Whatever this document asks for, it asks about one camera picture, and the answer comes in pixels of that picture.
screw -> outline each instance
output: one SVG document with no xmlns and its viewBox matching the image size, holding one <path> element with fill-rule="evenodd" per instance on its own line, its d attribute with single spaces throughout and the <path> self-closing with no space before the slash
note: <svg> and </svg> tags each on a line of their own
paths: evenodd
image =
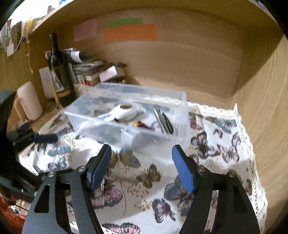
<svg viewBox="0 0 288 234">
<path fill-rule="evenodd" d="M 78 171 L 82 172 L 82 171 L 85 171 L 86 170 L 86 167 L 85 166 L 80 166 L 78 167 Z"/>
<path fill-rule="evenodd" d="M 54 171 L 51 171 L 51 172 L 48 173 L 48 176 L 49 176 L 49 177 L 53 177 L 54 175 L 55 175 L 55 172 L 54 172 Z"/>
<path fill-rule="evenodd" d="M 229 175 L 230 177 L 235 177 L 235 176 L 236 176 L 235 172 L 232 172 L 232 171 L 229 171 L 229 172 L 228 172 L 228 175 Z"/>
<path fill-rule="evenodd" d="M 198 169 L 198 171 L 200 171 L 200 172 L 206 171 L 206 167 L 204 167 L 204 166 L 199 166 L 197 169 Z"/>
</svg>

butterfly tablecloth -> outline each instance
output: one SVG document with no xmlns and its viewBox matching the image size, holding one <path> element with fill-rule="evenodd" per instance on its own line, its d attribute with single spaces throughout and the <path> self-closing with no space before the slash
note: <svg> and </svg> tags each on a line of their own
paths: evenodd
<svg viewBox="0 0 288 234">
<path fill-rule="evenodd" d="M 241 117 L 234 110 L 188 102 L 191 144 L 185 150 L 198 165 L 226 174 L 234 171 L 245 188 L 256 213 L 261 232 L 265 229 L 267 199 L 260 184 L 253 148 Z M 31 172 L 76 169 L 97 155 L 101 143 L 74 132 L 67 116 L 60 111 L 39 131 L 55 132 L 57 144 L 32 144 L 19 155 Z M 91 200 L 104 233 L 159 234 L 178 233 L 193 202 L 193 195 L 182 186 L 171 155 L 157 157 L 157 152 L 142 155 L 111 146 L 110 172 L 104 190 L 96 190 Z M 73 205 L 67 194 L 67 209 L 74 232 L 77 224 Z M 205 233 L 209 233 L 217 207 L 213 192 Z"/>
</svg>

clear plastic container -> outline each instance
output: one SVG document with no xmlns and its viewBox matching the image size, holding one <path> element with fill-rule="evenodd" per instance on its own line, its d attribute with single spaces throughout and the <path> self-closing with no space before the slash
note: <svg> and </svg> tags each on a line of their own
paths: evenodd
<svg viewBox="0 0 288 234">
<path fill-rule="evenodd" d="M 126 122 L 105 121 L 98 116 L 119 104 L 132 104 L 136 117 Z M 154 116 L 160 109 L 173 126 L 164 134 Z M 101 143 L 129 148 L 142 153 L 171 153 L 175 144 L 186 149 L 190 144 L 190 124 L 185 92 L 127 84 L 99 83 L 80 96 L 65 111 L 77 134 Z M 151 129 L 133 127 L 140 120 Z"/>
</svg>

orange fabric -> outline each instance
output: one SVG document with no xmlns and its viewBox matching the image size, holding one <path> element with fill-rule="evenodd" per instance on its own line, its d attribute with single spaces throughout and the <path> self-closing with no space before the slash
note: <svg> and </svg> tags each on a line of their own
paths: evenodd
<svg viewBox="0 0 288 234">
<path fill-rule="evenodd" d="M 0 210 L 10 223 L 10 225 L 13 228 L 15 228 L 18 233 L 22 233 L 25 217 L 19 216 L 13 213 L 13 211 L 9 210 L 8 205 L 6 205 L 1 198 L 0 198 Z"/>
<path fill-rule="evenodd" d="M 154 24 L 121 25 L 104 30 L 105 43 L 119 41 L 156 41 Z"/>
</svg>

wooden wall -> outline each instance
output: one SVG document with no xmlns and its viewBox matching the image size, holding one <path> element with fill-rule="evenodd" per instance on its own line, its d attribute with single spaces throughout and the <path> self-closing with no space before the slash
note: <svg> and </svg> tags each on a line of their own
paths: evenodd
<svg viewBox="0 0 288 234">
<path fill-rule="evenodd" d="M 251 30 L 231 99 L 253 144 L 268 199 L 268 229 L 288 198 L 288 41 L 280 31 Z"/>
<path fill-rule="evenodd" d="M 156 41 L 105 44 L 107 21 L 142 17 L 155 24 Z M 125 74 L 141 85 L 184 90 L 188 99 L 224 107 L 231 97 L 245 46 L 245 29 L 218 16 L 177 9 L 139 9 L 97 18 L 98 36 L 73 42 L 75 24 L 60 30 L 59 45 L 75 47 L 128 65 Z"/>
<path fill-rule="evenodd" d="M 31 81 L 36 90 L 40 104 L 44 107 L 47 99 L 44 95 L 39 69 L 47 66 L 47 60 L 44 51 L 50 50 L 49 34 L 35 33 L 29 36 L 30 40 L 30 63 L 34 71 L 29 71 L 28 62 L 28 45 L 26 42 L 21 43 L 20 50 L 7 57 L 5 50 L 0 49 L 0 90 L 15 90 Z M 19 117 L 13 108 L 9 118 L 9 127 L 19 121 Z"/>
</svg>

